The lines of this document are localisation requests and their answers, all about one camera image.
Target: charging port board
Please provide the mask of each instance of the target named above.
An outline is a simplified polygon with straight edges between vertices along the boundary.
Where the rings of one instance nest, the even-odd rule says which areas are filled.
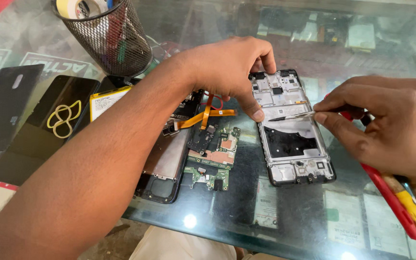
[[[210,191],[227,191],[229,189],[229,170],[218,169],[216,175],[201,174],[193,167],[184,167],[185,173],[192,173],[192,184],[190,188],[194,188],[195,182],[206,183]]]

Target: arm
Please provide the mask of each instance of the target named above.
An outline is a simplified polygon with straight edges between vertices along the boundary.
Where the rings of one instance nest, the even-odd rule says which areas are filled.
[[[237,98],[263,120],[247,79],[261,59],[275,72],[268,42],[234,38],[162,62],[15,193],[0,212],[0,259],[75,259],[105,236],[130,203],[165,122],[192,90]]]
[[[343,116],[325,112],[344,104],[366,108],[375,120],[361,131]],[[357,160],[382,172],[416,178],[416,79],[354,77],[314,109],[321,111],[315,120]]]

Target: hand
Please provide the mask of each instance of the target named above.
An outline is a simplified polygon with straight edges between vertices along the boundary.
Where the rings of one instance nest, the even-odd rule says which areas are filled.
[[[373,120],[365,132],[343,116],[323,112],[350,104]],[[362,163],[380,171],[416,177],[416,79],[361,76],[346,80],[315,104],[315,120]]]
[[[191,74],[196,75],[194,90],[222,95],[224,101],[233,97],[251,119],[263,121],[264,113],[253,97],[248,74],[258,72],[261,64],[267,73],[275,73],[269,42],[253,37],[233,37],[186,50],[175,58],[180,59],[181,64],[188,64]]]

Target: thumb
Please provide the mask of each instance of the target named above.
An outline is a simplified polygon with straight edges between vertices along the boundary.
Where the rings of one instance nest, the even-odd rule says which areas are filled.
[[[240,86],[241,92],[235,95],[235,99],[239,102],[243,112],[247,114],[252,120],[261,122],[264,120],[264,112],[259,106],[256,99],[253,97],[251,91],[251,82],[246,80],[246,86]]]
[[[362,163],[373,161],[373,140],[342,115],[318,112],[314,119],[327,128],[356,160]]]

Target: tape roll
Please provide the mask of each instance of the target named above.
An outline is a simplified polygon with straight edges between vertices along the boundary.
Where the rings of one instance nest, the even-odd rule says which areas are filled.
[[[57,11],[65,18],[84,19],[108,10],[107,0],[57,0]]]

